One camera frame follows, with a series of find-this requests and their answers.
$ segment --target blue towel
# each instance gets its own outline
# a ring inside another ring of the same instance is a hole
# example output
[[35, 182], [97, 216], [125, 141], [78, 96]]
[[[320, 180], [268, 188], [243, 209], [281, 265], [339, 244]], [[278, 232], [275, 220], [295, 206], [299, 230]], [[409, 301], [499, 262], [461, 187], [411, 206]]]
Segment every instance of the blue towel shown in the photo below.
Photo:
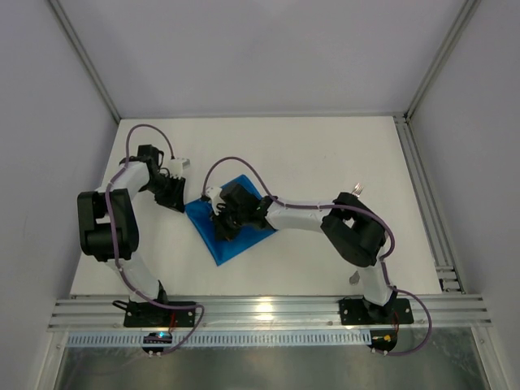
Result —
[[[262, 198], [258, 190], [246, 175], [238, 176], [236, 179], [225, 184], [223, 188], [231, 183], [241, 184], [245, 189], [257, 197], [257, 199]], [[213, 255], [217, 266], [224, 264], [230, 258], [234, 258], [237, 254], [241, 254], [246, 249], [275, 233], [275, 231], [272, 230], [259, 231], [254, 229], [254, 227], [244, 226], [234, 240], [217, 241], [215, 239], [215, 228], [210, 220], [211, 210], [211, 204], [209, 202], [201, 201], [199, 199], [191, 201], [186, 205], [186, 214], [188, 215], [188, 218], [192, 221], [193, 225], [195, 225], [195, 228], [206, 243], [206, 246]]]

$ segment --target white table surface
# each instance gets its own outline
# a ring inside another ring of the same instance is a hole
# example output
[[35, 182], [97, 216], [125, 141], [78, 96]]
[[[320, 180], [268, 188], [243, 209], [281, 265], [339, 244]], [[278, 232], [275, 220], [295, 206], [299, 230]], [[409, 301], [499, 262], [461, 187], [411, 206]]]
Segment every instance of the white table surface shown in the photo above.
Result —
[[[217, 159], [235, 155], [249, 161], [271, 191], [291, 200], [320, 200], [351, 191], [361, 182], [361, 200], [382, 217], [396, 236], [387, 260], [392, 282], [414, 293], [440, 293], [414, 190], [391, 117], [126, 119], [119, 126], [105, 172], [106, 183], [124, 157], [128, 130], [148, 123], [171, 139], [176, 157], [191, 160], [186, 203], [200, 196], [202, 182]], [[131, 154], [141, 144], [167, 153], [155, 131], [133, 133]], [[225, 162], [210, 178], [221, 185], [247, 167]], [[323, 235], [281, 231], [216, 266], [185, 214], [155, 204], [151, 193], [133, 201], [140, 229], [139, 251], [169, 295], [358, 295], [349, 285], [355, 268]], [[72, 294], [126, 294], [116, 274], [94, 257], [80, 257]]]

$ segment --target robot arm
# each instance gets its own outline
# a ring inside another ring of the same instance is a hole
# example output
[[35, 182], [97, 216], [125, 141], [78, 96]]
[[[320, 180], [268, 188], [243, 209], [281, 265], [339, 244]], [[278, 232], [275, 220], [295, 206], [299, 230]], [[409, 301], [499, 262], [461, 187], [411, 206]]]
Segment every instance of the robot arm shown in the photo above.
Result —
[[[130, 158], [127, 170], [114, 183], [110, 193], [114, 210], [120, 257], [120, 266], [130, 284], [161, 303], [167, 303], [167, 295], [160, 281], [155, 278], [137, 252], [139, 230], [133, 213], [132, 199], [141, 191], [148, 190], [155, 195], [155, 201], [171, 210], [184, 212], [184, 184], [181, 177], [189, 165], [185, 158], [175, 158], [167, 163], [167, 173], [162, 173], [159, 157], [163, 152], [152, 145], [141, 145], [136, 157]], [[81, 193], [78, 196], [78, 215], [80, 223], [80, 243], [85, 254], [93, 255], [99, 262], [104, 262], [113, 269], [118, 277], [114, 261], [111, 228], [108, 222], [102, 222], [107, 209], [104, 198], [106, 186], [94, 192]], [[130, 301], [142, 301], [133, 291]]]
[[364, 286], [366, 308], [374, 320], [392, 313], [396, 294], [387, 286], [378, 260], [386, 241], [383, 227], [355, 211], [319, 209], [320, 205], [336, 204], [371, 212], [352, 193], [341, 193], [335, 200], [320, 202], [279, 199], [282, 204], [305, 205], [302, 209], [286, 208], [270, 197], [257, 199], [237, 183], [226, 188], [208, 188], [206, 196], [212, 205], [211, 219], [218, 240], [234, 239], [245, 225], [259, 230], [296, 228], [324, 233], [340, 256], [357, 268]]

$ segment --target white wall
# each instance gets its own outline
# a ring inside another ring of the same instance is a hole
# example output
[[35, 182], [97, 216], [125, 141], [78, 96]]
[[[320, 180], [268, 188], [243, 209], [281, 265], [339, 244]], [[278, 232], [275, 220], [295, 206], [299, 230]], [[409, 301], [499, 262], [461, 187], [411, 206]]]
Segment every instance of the white wall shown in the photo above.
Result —
[[517, 368], [519, 37], [520, 2], [483, 1], [413, 120], [467, 284], [485, 297]]
[[404, 111], [463, 0], [62, 0], [124, 118]]
[[76, 196], [115, 123], [43, 0], [0, 3], [0, 378], [34, 384], [55, 299], [79, 257]]

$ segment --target white cable tray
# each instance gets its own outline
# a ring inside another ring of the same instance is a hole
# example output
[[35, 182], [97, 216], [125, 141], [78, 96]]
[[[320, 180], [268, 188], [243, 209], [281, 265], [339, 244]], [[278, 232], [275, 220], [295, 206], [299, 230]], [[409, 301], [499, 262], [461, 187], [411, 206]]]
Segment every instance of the white cable tray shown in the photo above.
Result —
[[[173, 344], [177, 344], [187, 331], [174, 331]], [[147, 331], [92, 331], [69, 334], [69, 348], [127, 348], [142, 347]], [[368, 330], [330, 331], [200, 331], [194, 333], [183, 348], [207, 347], [293, 347], [311, 345], [368, 345]]]

